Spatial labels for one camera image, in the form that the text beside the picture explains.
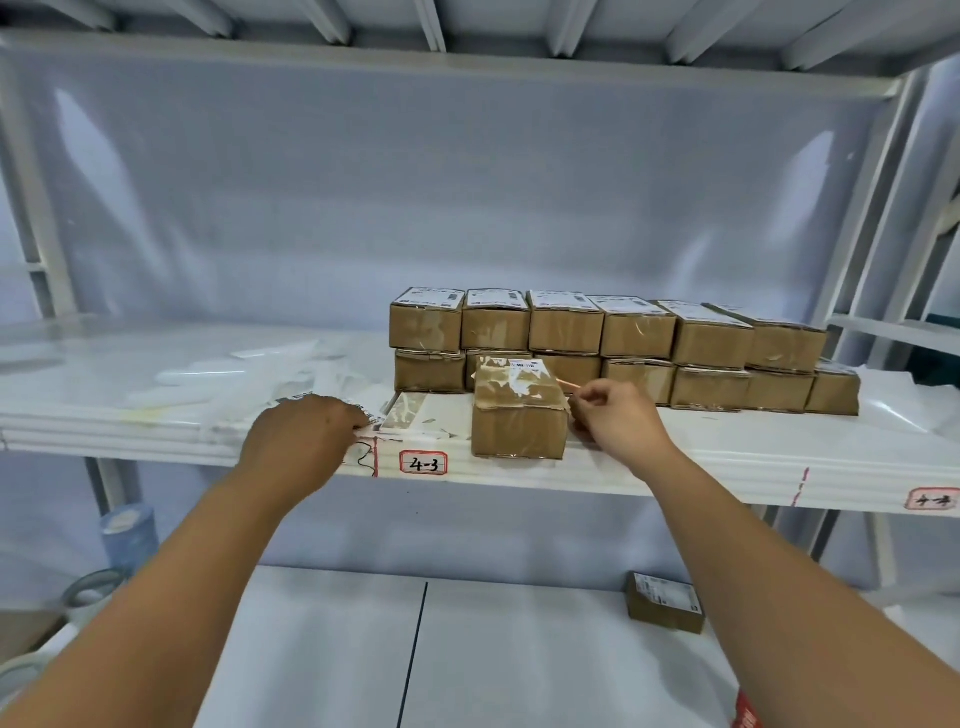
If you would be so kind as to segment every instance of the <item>red-bordered label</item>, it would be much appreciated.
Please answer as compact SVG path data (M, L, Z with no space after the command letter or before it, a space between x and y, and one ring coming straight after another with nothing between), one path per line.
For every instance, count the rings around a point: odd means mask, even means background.
M908 511L951 511L960 502L960 488L914 488L903 507Z
M400 472L408 475L446 475L446 453L406 449L400 453Z

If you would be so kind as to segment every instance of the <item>cardboard box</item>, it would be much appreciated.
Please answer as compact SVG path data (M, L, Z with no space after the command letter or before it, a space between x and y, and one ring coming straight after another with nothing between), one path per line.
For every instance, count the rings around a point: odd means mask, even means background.
M476 380L474 375L477 371L477 364L479 363L481 357L483 356L492 356L499 359L532 359L533 355L530 352L492 352L486 349L483 350L472 350L467 352L467 391L472 392Z
M462 352L397 349L394 389L398 392L464 392L467 357Z
M748 367L812 373L824 352L827 332L822 328L786 319L754 316L738 306L706 305L754 328L754 343L747 357Z
M538 356L547 370L557 379L565 395L572 395L584 384L600 378L600 357L589 354L541 354Z
M679 581L642 573L627 574L627 614L630 619L699 635L707 618L697 591Z
M860 414L860 376L856 370L821 359L805 409L823 415Z
M603 311L582 293L528 291L530 349L534 352L600 353Z
M673 409L737 412L743 409L750 374L736 369L679 367L670 395Z
M743 369L754 344L754 330L733 316L699 303L657 301L678 317L671 359L675 364Z
M629 381L640 391L646 390L659 406L670 403L677 366L662 359L605 359L600 376L613 381Z
M421 352L460 350L464 292L410 288L390 304L390 346Z
M530 339L530 305L519 291L474 288L467 292L460 334L463 349L525 351Z
M677 317L636 296L590 296L604 313L600 355L669 359Z
M487 358L477 367L474 455L562 460L568 418L566 396L539 359Z
M813 388L813 375L760 369L749 371L750 387L747 389L747 400L743 403L744 409L804 412Z

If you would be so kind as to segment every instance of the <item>red tag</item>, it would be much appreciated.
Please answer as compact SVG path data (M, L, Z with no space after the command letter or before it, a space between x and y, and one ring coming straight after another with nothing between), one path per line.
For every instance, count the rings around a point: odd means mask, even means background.
M908 511L951 511L958 499L960 488L914 488L903 507Z
M731 728L763 728L743 691L736 694L736 718L733 719Z
M446 475L446 453L406 449L400 453L400 472L408 475Z

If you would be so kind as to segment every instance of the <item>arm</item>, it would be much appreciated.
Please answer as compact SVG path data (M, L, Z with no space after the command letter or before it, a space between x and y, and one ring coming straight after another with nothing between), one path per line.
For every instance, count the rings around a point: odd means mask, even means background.
M670 440L632 384L571 401L645 481L744 692L771 728L950 725L960 675L788 544Z
M192 726L276 527L325 485L366 423L359 409L316 396L260 415L237 467L0 715L0 728Z

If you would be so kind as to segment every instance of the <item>stack of boxes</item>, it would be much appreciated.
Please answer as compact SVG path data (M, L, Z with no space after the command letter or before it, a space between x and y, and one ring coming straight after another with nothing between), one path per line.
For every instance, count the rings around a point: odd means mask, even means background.
M859 378L820 359L826 339L735 306L570 291L411 288L390 309L398 391L473 391L484 357L535 357L567 395L604 377L675 409L855 415Z

